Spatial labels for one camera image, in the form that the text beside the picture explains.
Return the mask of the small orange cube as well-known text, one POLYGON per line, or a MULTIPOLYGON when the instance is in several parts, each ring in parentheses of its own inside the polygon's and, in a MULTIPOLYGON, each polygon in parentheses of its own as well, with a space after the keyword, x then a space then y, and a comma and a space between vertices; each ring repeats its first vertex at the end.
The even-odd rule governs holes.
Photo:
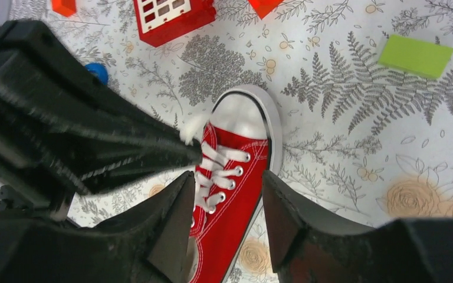
POLYGON ((59 15, 70 17, 77 12, 75 0, 51 0, 51 9, 59 15))

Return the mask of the red white window brick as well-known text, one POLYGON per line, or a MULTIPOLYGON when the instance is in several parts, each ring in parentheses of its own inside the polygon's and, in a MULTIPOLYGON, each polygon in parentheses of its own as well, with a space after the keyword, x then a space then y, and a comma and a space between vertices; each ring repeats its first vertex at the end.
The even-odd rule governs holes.
POLYGON ((215 20, 213 0, 134 0, 139 38, 159 47, 215 20))

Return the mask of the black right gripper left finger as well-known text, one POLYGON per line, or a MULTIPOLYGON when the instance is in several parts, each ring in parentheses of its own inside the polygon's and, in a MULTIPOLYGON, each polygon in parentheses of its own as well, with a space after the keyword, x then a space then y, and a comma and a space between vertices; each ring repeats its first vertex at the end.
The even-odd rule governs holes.
POLYGON ((185 171, 162 191, 108 218, 95 230, 109 235, 94 282, 181 282, 195 178, 185 171))

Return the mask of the green rectangular block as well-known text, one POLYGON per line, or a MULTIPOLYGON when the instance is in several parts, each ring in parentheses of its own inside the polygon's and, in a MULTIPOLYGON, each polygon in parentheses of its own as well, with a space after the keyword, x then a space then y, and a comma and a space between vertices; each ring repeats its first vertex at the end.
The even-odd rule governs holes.
POLYGON ((391 35, 380 53, 378 63, 434 80, 441 77, 452 55, 452 47, 391 35))

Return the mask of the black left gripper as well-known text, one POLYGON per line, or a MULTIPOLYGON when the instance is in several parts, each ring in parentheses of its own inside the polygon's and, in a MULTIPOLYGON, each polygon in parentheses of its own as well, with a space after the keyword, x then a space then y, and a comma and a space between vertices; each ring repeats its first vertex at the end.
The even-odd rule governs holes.
POLYGON ((74 193, 198 164, 197 140, 92 75, 42 21, 0 25, 0 216, 66 222, 74 193))

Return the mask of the blue plastic toy piece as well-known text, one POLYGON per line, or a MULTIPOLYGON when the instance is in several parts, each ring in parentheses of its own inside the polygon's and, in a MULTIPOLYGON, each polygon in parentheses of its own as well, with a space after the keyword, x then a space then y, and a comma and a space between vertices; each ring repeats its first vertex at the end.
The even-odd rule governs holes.
POLYGON ((109 74, 107 71, 107 68, 100 63, 97 62, 92 62, 89 64, 85 65, 85 68, 88 72, 90 72, 92 75, 98 78, 98 80, 104 84, 107 85, 109 81, 109 74))

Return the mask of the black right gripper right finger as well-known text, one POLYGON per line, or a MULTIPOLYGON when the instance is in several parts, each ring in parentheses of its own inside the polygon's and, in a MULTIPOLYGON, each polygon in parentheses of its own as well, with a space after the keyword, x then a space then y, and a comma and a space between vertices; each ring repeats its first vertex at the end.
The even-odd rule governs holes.
POLYGON ((371 227, 318 205, 268 170, 262 174, 262 200, 280 282, 367 281, 367 252, 355 239, 371 227))

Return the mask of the red canvas sneaker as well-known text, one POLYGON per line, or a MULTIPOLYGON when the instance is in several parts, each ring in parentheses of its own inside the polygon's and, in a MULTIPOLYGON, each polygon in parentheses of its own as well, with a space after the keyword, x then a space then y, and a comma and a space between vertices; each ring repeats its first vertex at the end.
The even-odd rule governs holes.
POLYGON ((201 134, 195 167, 195 206, 185 282, 225 282, 261 203, 262 174, 280 171, 283 134, 273 98, 241 85, 224 92, 208 114, 180 130, 187 145, 201 134))

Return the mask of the orange red curved block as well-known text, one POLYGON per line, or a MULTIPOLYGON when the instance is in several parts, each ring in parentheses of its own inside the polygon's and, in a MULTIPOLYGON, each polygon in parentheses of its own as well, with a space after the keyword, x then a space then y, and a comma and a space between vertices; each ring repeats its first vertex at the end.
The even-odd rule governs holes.
POLYGON ((271 11, 279 6, 283 0, 248 0, 260 19, 265 18, 271 11))

